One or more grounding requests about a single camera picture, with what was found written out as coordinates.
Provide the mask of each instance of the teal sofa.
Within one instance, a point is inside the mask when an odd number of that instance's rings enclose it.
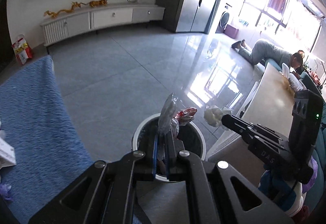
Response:
[[[270,63],[274,66],[277,70],[282,71],[280,66],[272,59],[267,59],[265,61],[265,66]],[[322,96],[313,83],[312,79],[306,72],[303,72],[300,75],[301,81],[306,86],[307,89],[313,91],[314,93]],[[318,201],[322,197],[322,194],[326,187],[325,181],[325,163],[326,163],[326,103],[324,101],[323,106],[323,113],[322,113],[322,120],[320,124],[320,129],[317,136],[316,147],[312,153],[312,156],[316,160],[318,164],[318,172],[317,172],[317,179],[315,181],[314,186],[307,192],[304,204],[309,207],[309,211],[311,212],[317,205]]]

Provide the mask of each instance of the plastic bag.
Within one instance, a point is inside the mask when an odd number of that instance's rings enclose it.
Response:
[[[161,114],[157,124],[157,132],[159,135],[159,143],[157,146],[157,158],[159,161],[163,160],[165,157],[164,136],[171,130],[171,121],[173,116],[175,115],[177,100],[178,98],[174,95],[174,93],[171,93],[167,97],[161,110]]]
[[[174,139],[176,139],[179,134],[179,122],[174,117],[171,119],[171,133]]]
[[[178,112],[174,118],[179,121],[180,126],[184,126],[194,119],[194,115],[196,112],[196,108],[189,107]]]
[[[0,195],[7,202],[12,201],[10,189],[11,189],[11,185],[0,183]]]
[[[222,125],[222,117],[226,114],[231,115],[232,110],[226,107],[219,108],[216,105],[213,105],[204,111],[204,119],[209,125],[213,127],[221,126],[224,130],[229,130],[227,127]]]

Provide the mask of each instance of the white tissue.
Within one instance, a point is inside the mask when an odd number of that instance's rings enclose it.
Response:
[[[213,126],[213,127],[218,127],[221,126],[224,130],[229,130],[227,127],[222,125],[222,117],[223,115],[232,114],[232,110],[228,109],[226,107],[219,108],[216,105],[213,105],[211,107],[206,108],[204,111],[204,119],[205,121]]]

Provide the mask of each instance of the plastic container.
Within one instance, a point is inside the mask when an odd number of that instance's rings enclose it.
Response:
[[[160,114],[154,114],[140,123],[132,138],[133,151],[137,150],[141,137],[146,134],[146,131],[149,131],[149,127],[153,125],[153,123],[157,124],[159,116]],[[180,126],[178,139],[183,141],[186,150],[197,154],[202,160],[205,160],[205,139],[199,128],[193,122],[190,122],[185,126]],[[156,174],[155,178],[161,182],[173,183],[170,182],[164,175]]]
[[[282,64],[282,73],[285,78],[287,78],[287,79],[289,78],[290,69],[285,63]]]
[[[297,92],[299,90],[304,90],[305,88],[301,85],[301,82],[292,73],[289,74],[289,83],[291,88]]]

